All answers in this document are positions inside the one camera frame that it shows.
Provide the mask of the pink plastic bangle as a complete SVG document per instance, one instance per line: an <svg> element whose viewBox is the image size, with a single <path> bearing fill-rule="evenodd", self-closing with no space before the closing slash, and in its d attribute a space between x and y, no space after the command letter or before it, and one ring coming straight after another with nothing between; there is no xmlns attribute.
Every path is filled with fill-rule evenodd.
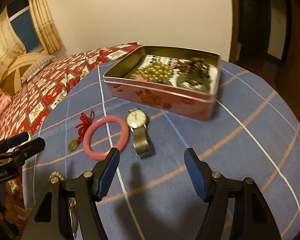
<svg viewBox="0 0 300 240"><path fill-rule="evenodd" d="M105 140L108 141L110 143L110 146L114 146L120 152L122 152L124 150L125 146L127 145L128 141L129 141L129 128L128 128L128 125L126 124L126 122L118 116L114 116L114 115L104 116L104 117L98 119L97 121L93 122L88 127L88 129L84 135L84 138L83 138L83 149L84 149L85 153L87 154L87 156L89 156L91 159L94 159L96 161L103 161L103 160L105 160L108 153L110 152L110 150L105 151L105 152L96 152L91 149L91 137L93 136L94 132L100 126L103 126L106 123L110 123L110 122L117 123L121 127L121 130L119 133L120 137L119 137L117 143L115 145L113 145L111 135L110 135L110 133L108 133L107 137L102 139L101 142L103 142Z"/></svg>

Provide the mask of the red cord gold pendant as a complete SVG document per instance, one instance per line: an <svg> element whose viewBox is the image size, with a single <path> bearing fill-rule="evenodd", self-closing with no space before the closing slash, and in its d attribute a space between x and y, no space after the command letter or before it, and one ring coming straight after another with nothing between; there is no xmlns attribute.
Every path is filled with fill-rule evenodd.
<svg viewBox="0 0 300 240"><path fill-rule="evenodd" d="M78 147L78 145L83 141L87 129L93 122L94 116L95 113L93 110L90 111L89 116L87 116L84 112L81 113L79 117L81 122L75 126L75 128L77 129L78 137L74 140L71 140L68 144L68 150L70 152L74 151Z"/></svg>

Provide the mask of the silver mesh band wristwatch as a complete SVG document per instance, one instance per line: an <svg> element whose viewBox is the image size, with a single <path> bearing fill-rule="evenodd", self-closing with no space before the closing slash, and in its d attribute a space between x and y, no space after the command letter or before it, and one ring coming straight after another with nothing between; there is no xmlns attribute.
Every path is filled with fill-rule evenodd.
<svg viewBox="0 0 300 240"><path fill-rule="evenodd" d="M126 122L133 132L133 146L135 148L136 155L139 158L151 156L153 153L147 134L147 114L139 108L130 109L126 117Z"/></svg>

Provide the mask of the green jade bangle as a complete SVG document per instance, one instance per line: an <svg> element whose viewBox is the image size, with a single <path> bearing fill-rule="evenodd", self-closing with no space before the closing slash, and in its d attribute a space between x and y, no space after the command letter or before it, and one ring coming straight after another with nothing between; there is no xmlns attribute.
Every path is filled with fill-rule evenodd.
<svg viewBox="0 0 300 240"><path fill-rule="evenodd" d="M197 74L187 75L181 73L176 80L177 87L195 90L198 92L210 92L210 79Z"/></svg>

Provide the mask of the red patterned bed quilt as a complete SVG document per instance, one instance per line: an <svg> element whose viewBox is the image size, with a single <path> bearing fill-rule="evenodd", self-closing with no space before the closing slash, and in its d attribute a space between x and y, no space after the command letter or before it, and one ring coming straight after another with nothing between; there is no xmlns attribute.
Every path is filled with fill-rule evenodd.
<svg viewBox="0 0 300 240"><path fill-rule="evenodd" d="M124 43L55 60L12 96L0 117L0 140L27 132L32 137L44 119L89 72L102 63L118 60L142 44Z"/></svg>

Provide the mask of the cream wooden headboard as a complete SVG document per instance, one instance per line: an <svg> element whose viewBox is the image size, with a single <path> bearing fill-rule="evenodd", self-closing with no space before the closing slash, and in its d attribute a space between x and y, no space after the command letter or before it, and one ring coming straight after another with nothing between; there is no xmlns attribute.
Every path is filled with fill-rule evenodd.
<svg viewBox="0 0 300 240"><path fill-rule="evenodd" d="M39 59L42 59L47 55L48 54L43 51L41 53L26 53L18 56L1 77L0 97L3 93L14 96L22 87L21 77L26 70Z"/></svg>

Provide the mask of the blue plaid tablecloth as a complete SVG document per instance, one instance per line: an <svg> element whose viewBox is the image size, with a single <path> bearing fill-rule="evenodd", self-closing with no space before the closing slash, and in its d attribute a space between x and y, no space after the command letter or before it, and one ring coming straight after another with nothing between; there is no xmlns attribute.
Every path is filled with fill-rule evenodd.
<svg viewBox="0 0 300 240"><path fill-rule="evenodd" d="M300 230L300 122L263 79L239 66L221 64L221 87L213 115L199 121L111 95L98 66L70 90L39 126L45 150L23 168L24 202L31 211L48 182L91 171L96 161L83 147L68 149L81 113L95 119L139 108L149 118L152 155L139 158L131 142L108 194L97 204L109 239L195 239L207 203L207 182L190 155L206 162L219 178L254 183L275 218L282 239Z"/></svg>

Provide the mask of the striped grey pillow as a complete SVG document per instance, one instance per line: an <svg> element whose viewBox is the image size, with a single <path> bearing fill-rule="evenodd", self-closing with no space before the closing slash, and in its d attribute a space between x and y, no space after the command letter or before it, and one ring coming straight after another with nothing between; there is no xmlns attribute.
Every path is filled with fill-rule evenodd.
<svg viewBox="0 0 300 240"><path fill-rule="evenodd" d="M21 83L29 82L33 79L43 68L56 60L55 55L47 55L37 60L32 64L21 77Z"/></svg>

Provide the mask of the beige patterned curtain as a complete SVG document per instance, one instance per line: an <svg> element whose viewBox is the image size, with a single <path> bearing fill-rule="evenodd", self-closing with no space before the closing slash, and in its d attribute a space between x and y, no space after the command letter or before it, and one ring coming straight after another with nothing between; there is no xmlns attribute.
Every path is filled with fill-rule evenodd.
<svg viewBox="0 0 300 240"><path fill-rule="evenodd" d="M62 46L46 0L12 1L0 14L0 81L20 55L53 54Z"/></svg>

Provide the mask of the pink metal tin box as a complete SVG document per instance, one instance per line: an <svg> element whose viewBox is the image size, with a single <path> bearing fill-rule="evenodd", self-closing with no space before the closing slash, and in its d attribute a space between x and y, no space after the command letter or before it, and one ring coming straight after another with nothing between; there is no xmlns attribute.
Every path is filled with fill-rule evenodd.
<svg viewBox="0 0 300 240"><path fill-rule="evenodd" d="M218 69L217 83L212 94L178 88L159 83L125 78L146 55L189 60L193 57L206 59ZM141 46L125 56L104 74L104 80L115 97L160 108L193 119L207 120L213 113L220 77L220 56L216 53L195 49L165 46Z"/></svg>

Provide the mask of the dark window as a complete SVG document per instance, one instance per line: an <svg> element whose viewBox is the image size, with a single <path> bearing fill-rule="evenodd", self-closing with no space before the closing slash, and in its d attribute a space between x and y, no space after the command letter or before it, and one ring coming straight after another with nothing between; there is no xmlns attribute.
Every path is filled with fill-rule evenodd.
<svg viewBox="0 0 300 240"><path fill-rule="evenodd" d="M7 14L15 33L23 42L27 53L41 53L43 47L34 29L28 0L11 0Z"/></svg>

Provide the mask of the brown wooden door frame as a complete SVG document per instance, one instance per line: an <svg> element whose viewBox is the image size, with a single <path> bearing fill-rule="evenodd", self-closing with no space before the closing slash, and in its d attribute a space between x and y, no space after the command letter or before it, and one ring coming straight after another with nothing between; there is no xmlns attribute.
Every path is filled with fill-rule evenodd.
<svg viewBox="0 0 300 240"><path fill-rule="evenodd" d="M236 63L238 61L237 55L239 55L240 45L238 44L239 35L239 0L232 1L232 36L229 62Z"/></svg>

